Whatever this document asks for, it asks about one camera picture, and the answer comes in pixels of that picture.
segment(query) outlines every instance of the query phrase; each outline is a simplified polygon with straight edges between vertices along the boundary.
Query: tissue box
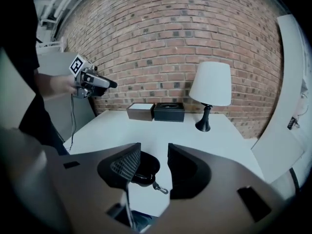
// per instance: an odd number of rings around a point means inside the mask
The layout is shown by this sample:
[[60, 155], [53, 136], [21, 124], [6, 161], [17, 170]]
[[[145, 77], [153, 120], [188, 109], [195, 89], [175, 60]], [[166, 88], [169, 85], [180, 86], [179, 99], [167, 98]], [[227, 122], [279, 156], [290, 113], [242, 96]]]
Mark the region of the tissue box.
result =
[[129, 119], [152, 121], [154, 108], [155, 104], [153, 103], [133, 103], [127, 108], [128, 117]]
[[184, 121], [183, 103], [157, 103], [154, 118], [157, 121]]

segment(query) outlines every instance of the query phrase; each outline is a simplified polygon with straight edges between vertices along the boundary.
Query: table lamp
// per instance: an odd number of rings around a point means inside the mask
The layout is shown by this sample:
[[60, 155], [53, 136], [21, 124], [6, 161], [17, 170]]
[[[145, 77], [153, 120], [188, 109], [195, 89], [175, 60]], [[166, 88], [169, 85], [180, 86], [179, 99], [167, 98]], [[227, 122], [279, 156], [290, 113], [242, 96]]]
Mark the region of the table lamp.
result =
[[213, 106], [231, 104], [232, 84], [230, 66], [226, 63], [205, 61], [200, 63], [190, 91], [190, 97], [205, 106], [203, 118], [195, 124], [202, 132], [208, 132], [209, 112]]

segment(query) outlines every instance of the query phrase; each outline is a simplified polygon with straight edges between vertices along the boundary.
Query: white table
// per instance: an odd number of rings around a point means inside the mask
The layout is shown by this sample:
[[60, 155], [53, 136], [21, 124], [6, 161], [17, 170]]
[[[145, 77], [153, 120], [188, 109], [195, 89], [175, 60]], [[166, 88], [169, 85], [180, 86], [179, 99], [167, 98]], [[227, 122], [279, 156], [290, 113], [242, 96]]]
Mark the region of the white table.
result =
[[[209, 115], [211, 130], [199, 131], [195, 123], [202, 114], [185, 114], [184, 122], [141, 121], [128, 118], [126, 111], [105, 111], [74, 135], [70, 154], [88, 153], [128, 143], [141, 143], [141, 150], [160, 162], [156, 182], [167, 190], [172, 179], [167, 165], [168, 143], [195, 148], [226, 157], [244, 165], [263, 179], [262, 171], [242, 135], [224, 116]], [[65, 147], [70, 146], [67, 140]], [[169, 194], [155, 191], [152, 186], [129, 184], [130, 207], [149, 215], [159, 216], [169, 205]]]

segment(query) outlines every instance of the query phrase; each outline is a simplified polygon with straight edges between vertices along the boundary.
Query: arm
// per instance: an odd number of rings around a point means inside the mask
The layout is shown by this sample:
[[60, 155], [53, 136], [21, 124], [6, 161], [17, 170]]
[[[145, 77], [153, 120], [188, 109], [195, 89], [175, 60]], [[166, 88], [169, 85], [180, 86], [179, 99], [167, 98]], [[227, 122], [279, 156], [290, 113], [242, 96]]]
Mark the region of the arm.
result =
[[37, 70], [35, 70], [34, 75], [36, 85], [44, 98], [76, 93], [75, 78], [73, 75], [49, 76], [39, 74]]

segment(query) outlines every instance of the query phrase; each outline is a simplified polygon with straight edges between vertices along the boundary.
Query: black lamp base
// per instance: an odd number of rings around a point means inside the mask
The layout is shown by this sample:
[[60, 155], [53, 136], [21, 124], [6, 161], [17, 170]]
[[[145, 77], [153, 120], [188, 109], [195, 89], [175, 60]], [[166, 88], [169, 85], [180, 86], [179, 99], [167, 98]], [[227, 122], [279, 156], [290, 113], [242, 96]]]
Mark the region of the black lamp base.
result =
[[203, 118], [195, 124], [195, 127], [202, 132], [208, 132], [210, 130], [209, 112], [212, 108], [212, 105], [207, 105], [204, 103], [202, 104], [205, 106], [204, 115], [203, 115]]

